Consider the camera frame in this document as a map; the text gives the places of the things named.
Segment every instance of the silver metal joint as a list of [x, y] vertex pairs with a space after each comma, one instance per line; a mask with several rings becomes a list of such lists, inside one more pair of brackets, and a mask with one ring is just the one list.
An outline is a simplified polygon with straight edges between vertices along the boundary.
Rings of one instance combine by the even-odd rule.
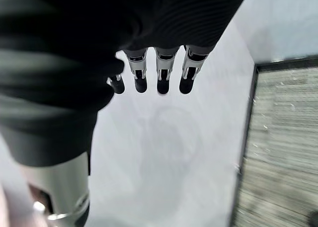
[[[121, 75], [116, 75], [116, 80], [117, 81], [120, 81], [121, 80]], [[107, 83], [108, 84], [111, 84], [113, 82], [113, 80], [109, 77], [108, 79], [107, 79]]]
[[190, 46], [186, 46], [186, 54], [184, 56], [184, 61], [183, 61], [183, 66], [182, 66], [182, 77], [184, 79], [187, 79], [189, 69], [190, 68], [195, 68], [195, 73], [192, 77], [192, 80], [194, 80], [197, 76], [197, 74], [201, 71], [201, 67], [203, 66], [205, 60], [208, 57], [208, 54], [196, 54], [197, 56], [201, 56], [202, 59], [199, 61], [193, 60], [191, 58], [193, 56], [193, 53], [190, 49]]
[[147, 71], [146, 54], [147, 52], [145, 52], [142, 57], [136, 57], [136, 58], [127, 56], [130, 70], [133, 73], [135, 79], [138, 79], [136, 71], [141, 71], [142, 79], [146, 78], [146, 71]]
[[160, 58], [160, 53], [156, 51], [156, 65], [157, 65], [158, 80], [162, 80], [163, 70], [167, 71], [167, 76], [165, 80], [170, 79], [170, 75], [171, 75], [173, 63], [174, 63], [174, 58], [175, 58], [175, 54], [170, 59], [162, 59]]

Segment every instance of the white floor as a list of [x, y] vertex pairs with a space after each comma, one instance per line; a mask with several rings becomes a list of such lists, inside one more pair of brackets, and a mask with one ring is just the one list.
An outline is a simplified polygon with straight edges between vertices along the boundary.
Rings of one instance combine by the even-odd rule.
[[[156, 90], [148, 51], [148, 90], [135, 91], [123, 53], [126, 91], [100, 114], [92, 148], [88, 227], [225, 227], [231, 211], [254, 62], [231, 23], [189, 95], [177, 54], [170, 92]], [[11, 217], [29, 213], [27, 189], [0, 143], [0, 181]]]

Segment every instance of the robotic arm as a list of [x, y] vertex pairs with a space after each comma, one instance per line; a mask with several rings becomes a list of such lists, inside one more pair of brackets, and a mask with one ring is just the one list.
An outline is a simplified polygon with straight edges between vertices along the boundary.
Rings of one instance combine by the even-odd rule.
[[145, 92], [155, 47], [165, 94], [185, 45], [187, 94], [242, 1], [0, 0], [0, 131], [49, 225], [82, 227], [88, 217], [97, 113], [125, 89], [115, 52], [124, 50]]

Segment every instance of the gray carpet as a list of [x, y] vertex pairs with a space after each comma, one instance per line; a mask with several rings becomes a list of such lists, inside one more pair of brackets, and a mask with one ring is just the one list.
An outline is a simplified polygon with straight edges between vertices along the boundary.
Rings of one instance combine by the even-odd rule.
[[318, 210], [318, 68], [258, 76], [236, 227], [307, 227]]

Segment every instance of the black sleeve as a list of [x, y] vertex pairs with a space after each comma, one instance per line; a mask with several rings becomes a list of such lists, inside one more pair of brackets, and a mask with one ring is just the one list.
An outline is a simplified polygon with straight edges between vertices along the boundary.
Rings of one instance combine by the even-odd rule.
[[159, 3], [0, 0], [0, 131], [17, 162], [49, 166], [90, 150], [113, 96], [107, 77], [123, 70], [114, 54], [148, 32]]

